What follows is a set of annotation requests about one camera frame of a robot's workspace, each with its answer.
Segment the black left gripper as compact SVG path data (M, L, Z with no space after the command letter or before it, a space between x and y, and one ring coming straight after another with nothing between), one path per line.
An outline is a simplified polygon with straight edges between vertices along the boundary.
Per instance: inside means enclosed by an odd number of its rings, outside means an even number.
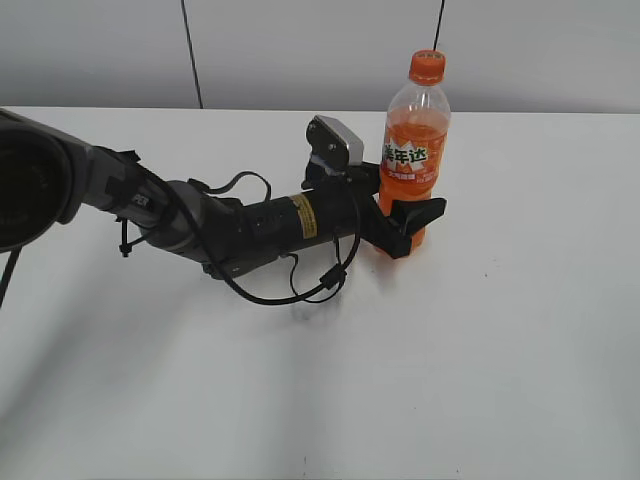
M391 219L383 214L374 196L380 188L379 167L364 162L334 171L320 160L307 164L303 193L315 216L317 236L360 238L393 259L410 254L411 237L446 210L444 198L420 201L393 200Z

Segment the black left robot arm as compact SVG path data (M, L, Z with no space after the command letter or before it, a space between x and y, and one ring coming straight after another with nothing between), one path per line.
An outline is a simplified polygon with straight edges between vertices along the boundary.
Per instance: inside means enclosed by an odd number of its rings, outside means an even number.
M301 192L245 205L227 187L195 179L161 188L132 151L95 146L3 111L1 248L25 246L89 205L134 223L144 242L218 279L351 234L402 258L412 237L444 214L442 198L396 201L384 214L375 201L379 169L339 120L315 116L306 138L311 152Z

